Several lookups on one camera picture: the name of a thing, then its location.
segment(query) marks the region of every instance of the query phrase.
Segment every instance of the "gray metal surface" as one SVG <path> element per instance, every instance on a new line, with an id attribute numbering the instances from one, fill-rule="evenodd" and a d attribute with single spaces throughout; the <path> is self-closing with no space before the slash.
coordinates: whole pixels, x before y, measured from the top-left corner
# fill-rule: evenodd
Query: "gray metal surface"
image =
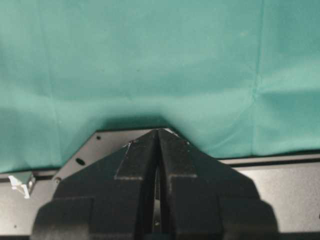
<path id="1" fill-rule="evenodd" d="M 30 235 L 38 209 L 51 200 L 53 193 L 51 180 L 37 181 L 29 199 L 12 190 L 10 182 L 1 182 L 0 236 Z"/>
<path id="2" fill-rule="evenodd" d="M 320 231 L 320 162 L 236 168 L 273 207 L 282 233 Z"/>
<path id="3" fill-rule="evenodd" d="M 152 129 L 97 131 L 66 162 L 53 179 L 65 179 L 82 168 L 116 152 L 130 141 L 141 137 Z"/>

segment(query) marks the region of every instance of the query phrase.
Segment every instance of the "green fabric backdrop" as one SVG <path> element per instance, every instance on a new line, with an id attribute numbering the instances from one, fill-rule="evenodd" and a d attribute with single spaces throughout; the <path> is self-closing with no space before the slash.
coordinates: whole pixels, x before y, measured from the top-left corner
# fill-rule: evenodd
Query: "green fabric backdrop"
<path id="1" fill-rule="evenodd" d="M 97 129 L 214 157 L 320 148 L 319 0 L 0 0 L 0 172 Z"/>

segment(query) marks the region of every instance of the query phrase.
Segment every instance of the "screw hole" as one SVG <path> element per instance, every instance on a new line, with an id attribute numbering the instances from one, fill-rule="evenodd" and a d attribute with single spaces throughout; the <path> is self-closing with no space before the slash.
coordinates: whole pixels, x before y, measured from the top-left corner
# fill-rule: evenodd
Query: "screw hole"
<path id="1" fill-rule="evenodd" d="M 75 161 L 81 166 L 86 165 L 85 161 L 83 161 L 81 158 L 76 158 Z"/>

